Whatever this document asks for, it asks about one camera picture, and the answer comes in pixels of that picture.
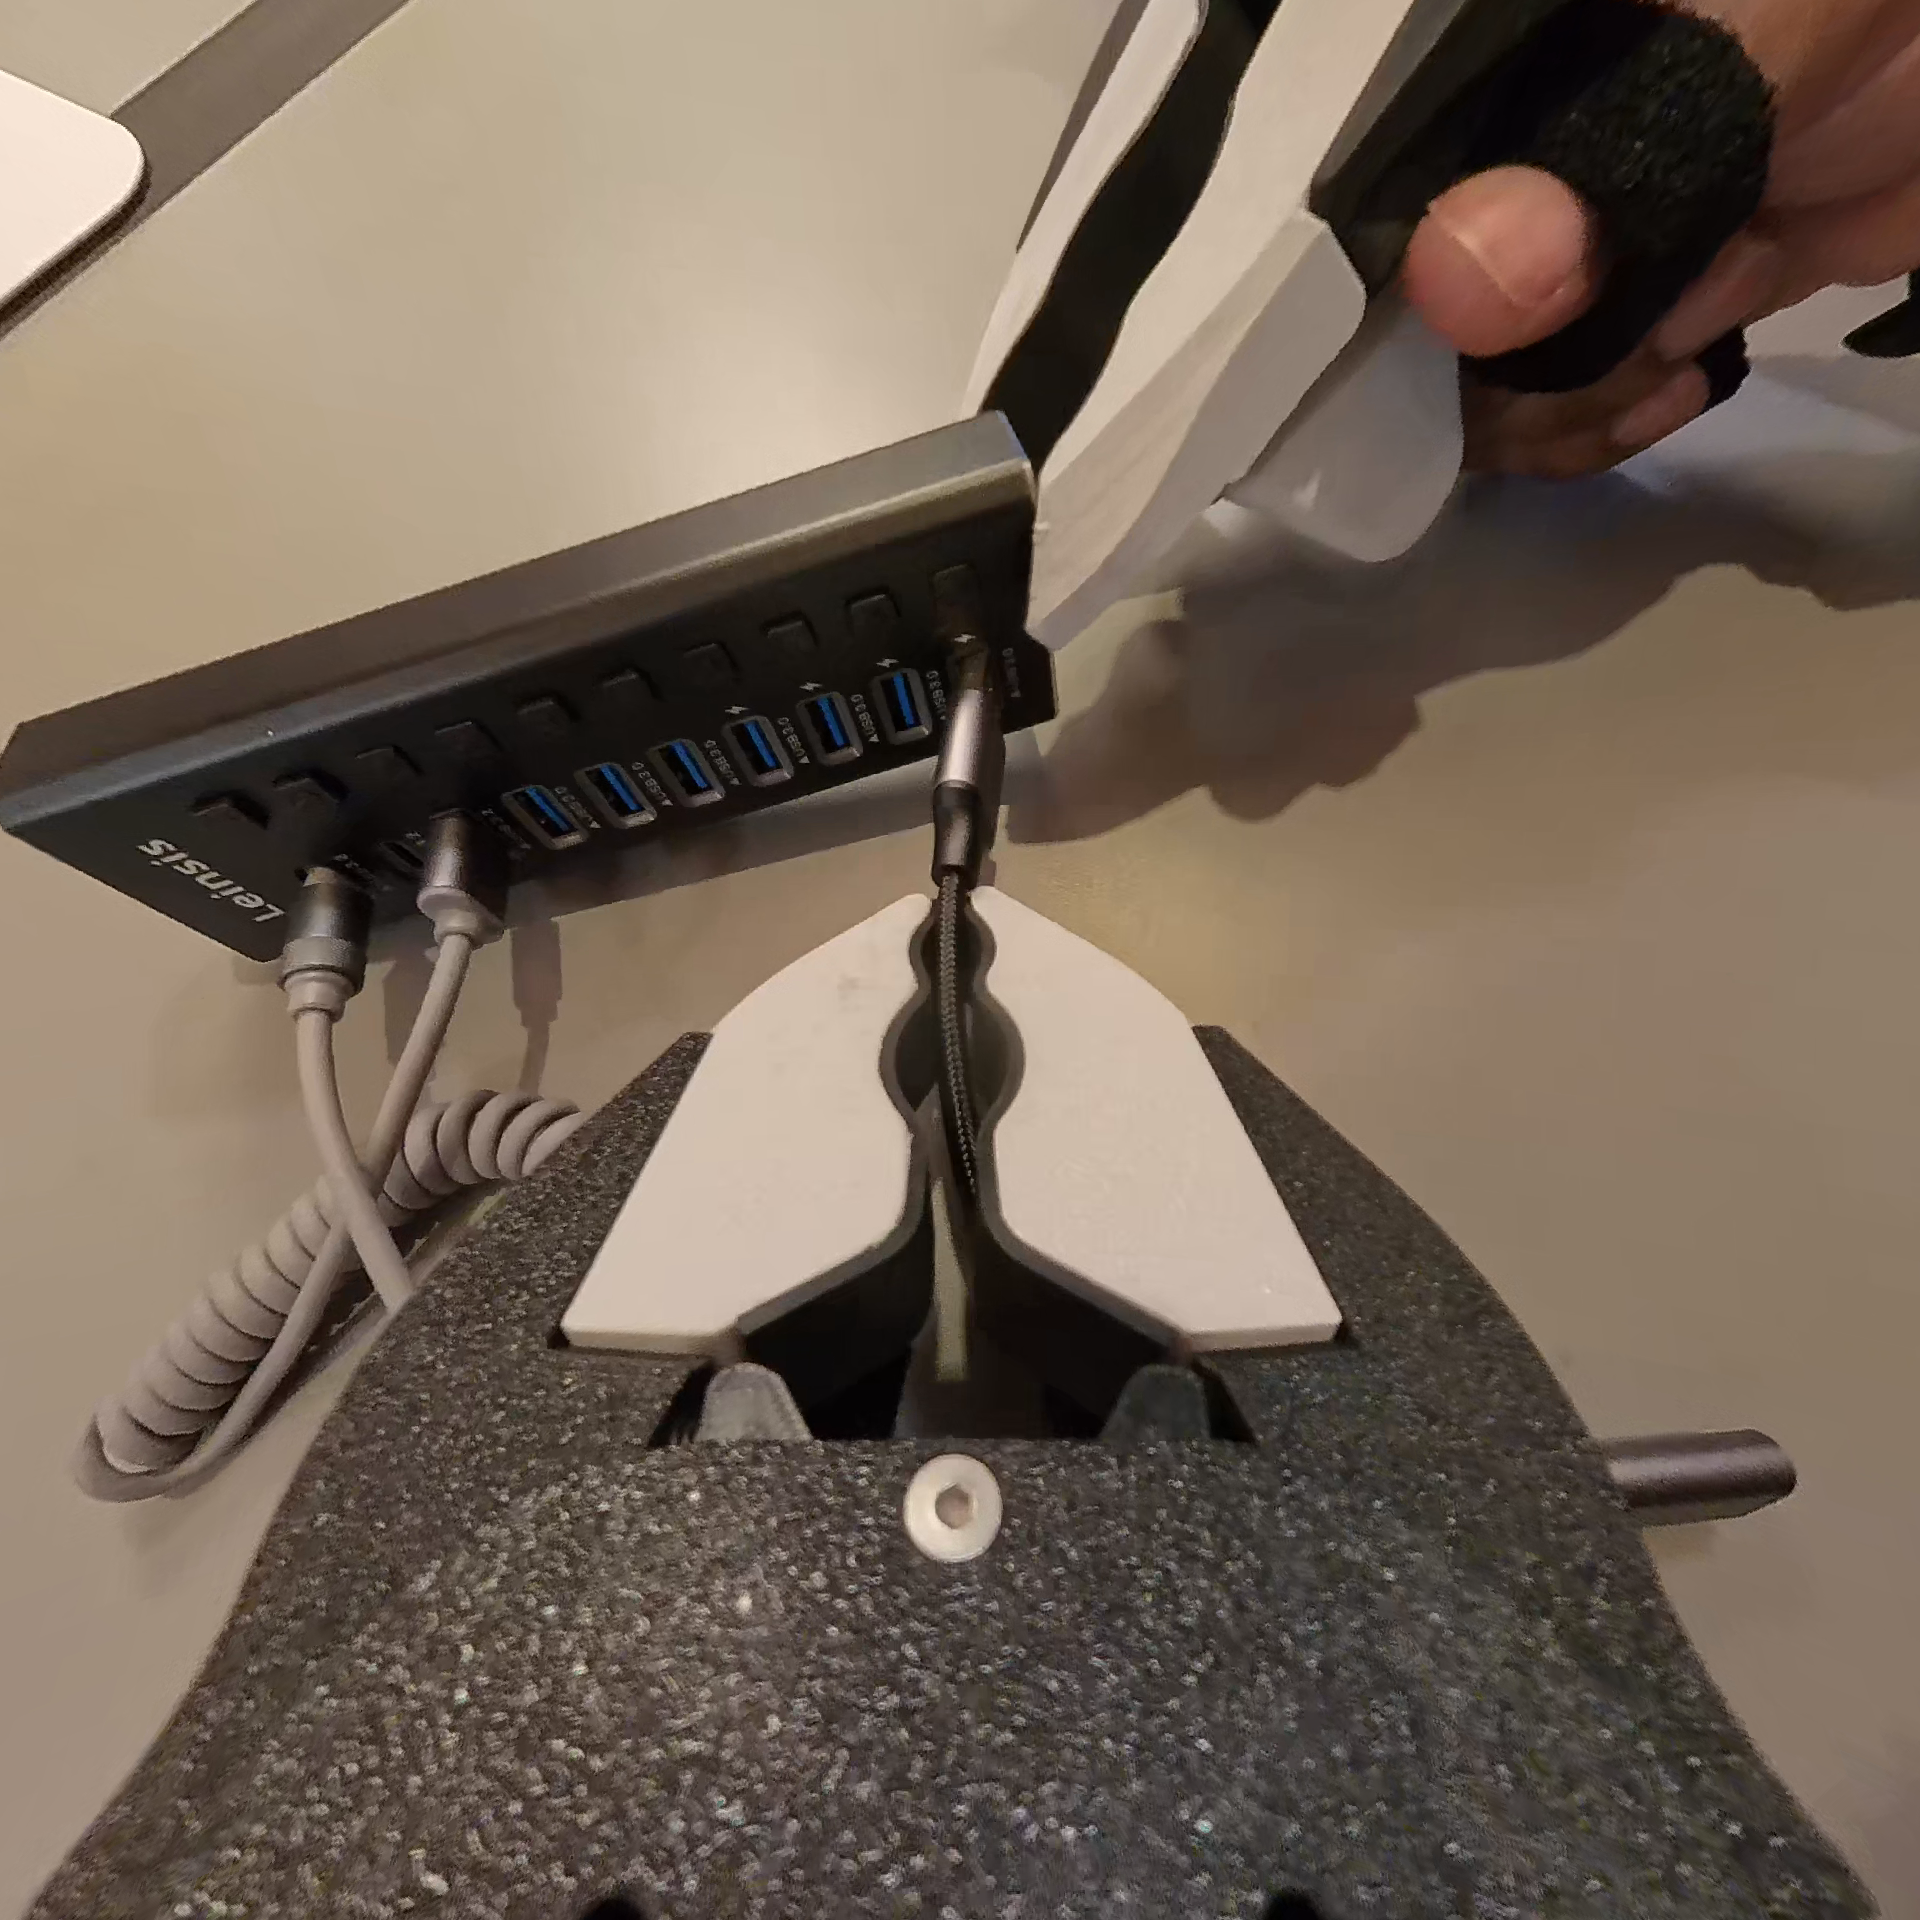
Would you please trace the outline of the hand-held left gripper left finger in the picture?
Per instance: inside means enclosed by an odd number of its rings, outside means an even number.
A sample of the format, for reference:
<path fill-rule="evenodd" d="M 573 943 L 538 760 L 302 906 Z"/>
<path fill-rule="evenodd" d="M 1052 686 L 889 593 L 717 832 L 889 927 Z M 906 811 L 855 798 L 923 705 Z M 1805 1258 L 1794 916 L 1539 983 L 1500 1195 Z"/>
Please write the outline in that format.
<path fill-rule="evenodd" d="M 923 916 L 930 897 L 906 896 L 717 1024 L 564 1306 L 573 1354 L 747 1354 L 906 1245 L 923 1134 L 897 1029 L 923 996 Z"/>

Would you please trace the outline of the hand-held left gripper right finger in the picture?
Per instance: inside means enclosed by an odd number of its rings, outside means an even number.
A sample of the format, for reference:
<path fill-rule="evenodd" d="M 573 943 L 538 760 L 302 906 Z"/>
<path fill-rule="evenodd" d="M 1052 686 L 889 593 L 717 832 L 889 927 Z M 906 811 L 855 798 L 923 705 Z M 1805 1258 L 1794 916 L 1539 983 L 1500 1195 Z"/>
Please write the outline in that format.
<path fill-rule="evenodd" d="M 1300 1354 L 1338 1335 L 1253 1134 L 1193 1014 L 1067 927 L 973 896 L 991 1002 L 1018 1067 L 996 1102 L 996 1220 L 1010 1245 L 1184 1354 Z"/>

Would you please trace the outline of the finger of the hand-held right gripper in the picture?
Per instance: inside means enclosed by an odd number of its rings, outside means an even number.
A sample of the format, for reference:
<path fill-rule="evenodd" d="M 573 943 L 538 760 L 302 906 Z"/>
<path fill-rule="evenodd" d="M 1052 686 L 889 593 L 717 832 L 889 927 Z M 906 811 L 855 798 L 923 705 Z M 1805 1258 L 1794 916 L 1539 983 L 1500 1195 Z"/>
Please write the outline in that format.
<path fill-rule="evenodd" d="M 1310 175 L 1425 0 L 1284 0 L 1223 158 L 1040 469 L 1032 634 L 1058 653 L 1204 526 L 1367 319 Z"/>
<path fill-rule="evenodd" d="M 1193 222 L 1275 0 L 1124 0 L 973 352 L 973 407 L 1052 447 Z"/>

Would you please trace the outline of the black USB hub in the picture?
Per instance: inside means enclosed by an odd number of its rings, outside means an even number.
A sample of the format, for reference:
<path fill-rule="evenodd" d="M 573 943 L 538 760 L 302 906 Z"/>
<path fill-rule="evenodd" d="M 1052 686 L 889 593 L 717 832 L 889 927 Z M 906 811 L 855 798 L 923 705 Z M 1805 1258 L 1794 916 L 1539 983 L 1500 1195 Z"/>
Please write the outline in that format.
<path fill-rule="evenodd" d="M 548 882 L 930 760 L 956 640 L 996 640 L 1002 729 L 1052 726 L 1032 558 L 1010 427 L 956 417 L 29 713 L 0 751 L 0 828 L 272 964 L 313 870 L 402 927 L 440 822 Z"/>

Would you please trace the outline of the person's right hand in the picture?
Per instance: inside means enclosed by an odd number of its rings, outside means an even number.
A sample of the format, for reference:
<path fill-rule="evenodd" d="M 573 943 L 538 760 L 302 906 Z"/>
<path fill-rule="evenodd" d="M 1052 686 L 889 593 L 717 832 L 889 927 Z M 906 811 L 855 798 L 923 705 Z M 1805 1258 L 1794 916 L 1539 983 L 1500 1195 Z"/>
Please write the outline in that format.
<path fill-rule="evenodd" d="M 1610 476 L 1713 407 L 1713 337 L 1920 265 L 1920 11 L 1693 0 L 1693 17 L 1730 21 L 1779 88 L 1770 198 L 1601 386 L 1465 386 L 1473 476 Z M 1601 280 L 1601 221 L 1539 173 L 1465 175 L 1404 242 L 1404 302 L 1453 352 L 1539 343 L 1601 302 Z"/>

